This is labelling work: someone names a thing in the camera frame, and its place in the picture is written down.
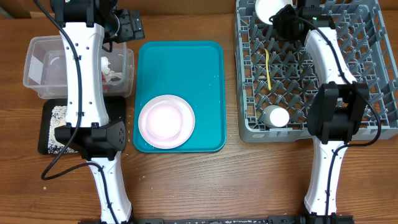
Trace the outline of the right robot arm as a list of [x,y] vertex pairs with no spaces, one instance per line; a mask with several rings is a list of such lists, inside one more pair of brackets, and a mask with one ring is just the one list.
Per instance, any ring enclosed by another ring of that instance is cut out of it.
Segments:
[[310,186],[304,199],[308,216],[333,223],[341,165],[369,104],[369,87],[358,83],[344,62],[331,16],[319,1],[278,1],[267,17],[283,40],[300,41],[310,54],[320,86],[307,112],[315,148]]

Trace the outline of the red ketchup packet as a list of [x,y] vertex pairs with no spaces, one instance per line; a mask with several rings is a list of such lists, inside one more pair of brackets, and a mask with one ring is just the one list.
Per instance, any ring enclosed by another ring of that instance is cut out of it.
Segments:
[[108,82],[109,82],[108,75],[102,73],[103,93],[107,93],[108,92],[108,88],[109,88]]

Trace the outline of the white bowl with crumbs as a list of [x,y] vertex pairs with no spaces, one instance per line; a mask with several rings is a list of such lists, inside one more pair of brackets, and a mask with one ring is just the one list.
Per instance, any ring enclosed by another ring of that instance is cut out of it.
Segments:
[[289,4],[293,5],[293,0],[256,0],[256,16],[263,23],[272,25],[272,22],[269,20],[270,17],[276,15],[279,10]]

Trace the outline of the white round plate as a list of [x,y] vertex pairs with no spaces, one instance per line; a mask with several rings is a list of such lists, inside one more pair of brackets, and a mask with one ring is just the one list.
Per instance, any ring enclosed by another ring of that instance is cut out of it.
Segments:
[[[183,115],[183,123],[180,132],[170,139],[155,138],[146,128],[146,114],[148,110],[150,107],[163,101],[177,106]],[[192,107],[183,98],[175,95],[160,95],[148,101],[141,109],[137,126],[142,138],[151,146],[159,149],[173,149],[184,144],[192,135],[195,129],[195,114]]]

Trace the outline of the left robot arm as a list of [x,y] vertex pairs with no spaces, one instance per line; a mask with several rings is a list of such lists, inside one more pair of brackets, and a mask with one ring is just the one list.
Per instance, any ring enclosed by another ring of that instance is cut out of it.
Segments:
[[90,168],[101,203],[100,223],[132,223],[132,204],[121,171],[126,126],[110,120],[103,95],[104,44],[144,38],[139,12],[117,1],[51,1],[49,19],[60,31],[67,68],[66,124],[56,140],[77,150]]

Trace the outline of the white paper cup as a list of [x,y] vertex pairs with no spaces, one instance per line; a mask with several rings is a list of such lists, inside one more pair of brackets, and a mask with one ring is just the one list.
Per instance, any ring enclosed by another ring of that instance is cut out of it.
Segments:
[[264,124],[270,128],[282,128],[290,120],[289,112],[277,105],[270,105],[264,109]]

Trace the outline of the yellow plastic spoon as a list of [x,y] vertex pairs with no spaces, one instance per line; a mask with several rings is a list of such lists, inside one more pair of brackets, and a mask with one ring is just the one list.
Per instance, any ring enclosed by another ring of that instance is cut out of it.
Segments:
[[267,87],[268,90],[271,91],[272,89],[272,85],[271,85],[271,77],[270,77],[270,72],[269,72],[269,59],[270,59],[270,55],[267,49],[265,49],[265,68],[266,68],[266,77],[267,77]]

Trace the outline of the pink bowl with nuts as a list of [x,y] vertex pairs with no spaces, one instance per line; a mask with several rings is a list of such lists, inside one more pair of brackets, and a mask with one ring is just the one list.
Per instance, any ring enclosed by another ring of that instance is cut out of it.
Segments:
[[173,138],[182,128],[182,112],[177,106],[166,101],[150,107],[146,115],[146,128],[155,138]]

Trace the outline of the white napkin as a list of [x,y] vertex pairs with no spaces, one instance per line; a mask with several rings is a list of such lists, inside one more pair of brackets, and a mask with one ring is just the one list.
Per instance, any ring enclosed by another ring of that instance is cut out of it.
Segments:
[[101,57],[101,73],[104,82],[110,82],[112,79],[122,79],[123,74],[121,72],[115,72],[109,68],[109,59],[107,57]]

